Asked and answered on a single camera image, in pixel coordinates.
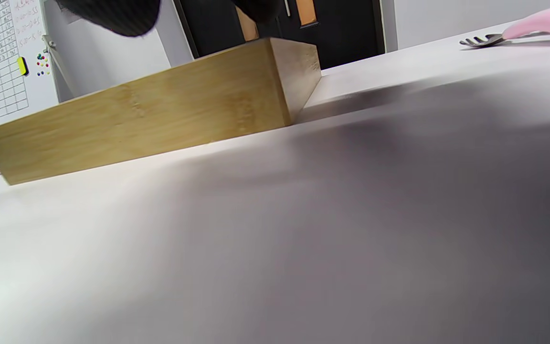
white wall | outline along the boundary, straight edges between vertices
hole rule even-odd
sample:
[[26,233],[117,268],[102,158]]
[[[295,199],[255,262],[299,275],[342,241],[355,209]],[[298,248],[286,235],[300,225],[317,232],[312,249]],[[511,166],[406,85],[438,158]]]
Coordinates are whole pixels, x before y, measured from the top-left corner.
[[[382,0],[386,36],[407,48],[476,29],[521,19],[550,7],[550,0]],[[388,26],[394,3],[395,20]]]
[[[79,95],[192,61],[173,3],[162,3],[157,27],[142,37],[129,38],[85,20],[69,23],[53,0],[44,2],[48,31]],[[59,92],[62,100],[71,97],[64,86]]]

white table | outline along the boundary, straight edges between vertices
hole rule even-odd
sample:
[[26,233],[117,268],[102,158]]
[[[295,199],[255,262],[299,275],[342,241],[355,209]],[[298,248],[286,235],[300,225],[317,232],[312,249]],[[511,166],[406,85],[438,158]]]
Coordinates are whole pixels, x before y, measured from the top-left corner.
[[303,124],[0,179],[0,344],[550,343],[550,37],[474,35],[325,71]]

wooden block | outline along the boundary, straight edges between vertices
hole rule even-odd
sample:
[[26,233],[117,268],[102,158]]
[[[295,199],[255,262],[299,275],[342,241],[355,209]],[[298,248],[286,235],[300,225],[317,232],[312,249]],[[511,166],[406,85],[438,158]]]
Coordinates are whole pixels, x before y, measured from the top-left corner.
[[262,39],[0,126],[0,171],[24,183],[292,124],[315,46]]

black door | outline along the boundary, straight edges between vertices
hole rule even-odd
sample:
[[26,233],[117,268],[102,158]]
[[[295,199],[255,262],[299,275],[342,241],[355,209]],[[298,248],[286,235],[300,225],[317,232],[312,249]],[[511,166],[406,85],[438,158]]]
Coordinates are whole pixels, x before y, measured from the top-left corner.
[[[260,37],[279,37],[317,46],[321,68],[344,65],[385,52],[379,0],[286,0],[279,16],[257,26]],[[301,23],[313,7],[310,22]],[[190,48],[205,56],[245,42],[239,18],[229,0],[174,0]]]
[[[287,8],[282,7],[275,22],[258,25],[260,36],[281,37],[316,45],[322,69],[385,52],[379,1],[287,0],[287,2]],[[298,10],[298,4],[301,2],[306,6],[307,4],[314,6],[315,14],[311,16],[314,21],[301,22],[301,14]]]

fork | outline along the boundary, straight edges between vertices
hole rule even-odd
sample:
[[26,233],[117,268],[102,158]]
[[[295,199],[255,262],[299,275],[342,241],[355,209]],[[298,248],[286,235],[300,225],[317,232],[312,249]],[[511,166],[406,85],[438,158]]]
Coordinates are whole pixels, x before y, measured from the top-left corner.
[[467,38],[465,41],[460,41],[460,44],[470,46],[472,48],[487,48],[488,46],[494,46],[506,41],[506,39],[502,37],[501,33],[491,33],[489,35],[485,35],[485,38],[486,40],[483,40],[480,37],[474,37],[474,39]]

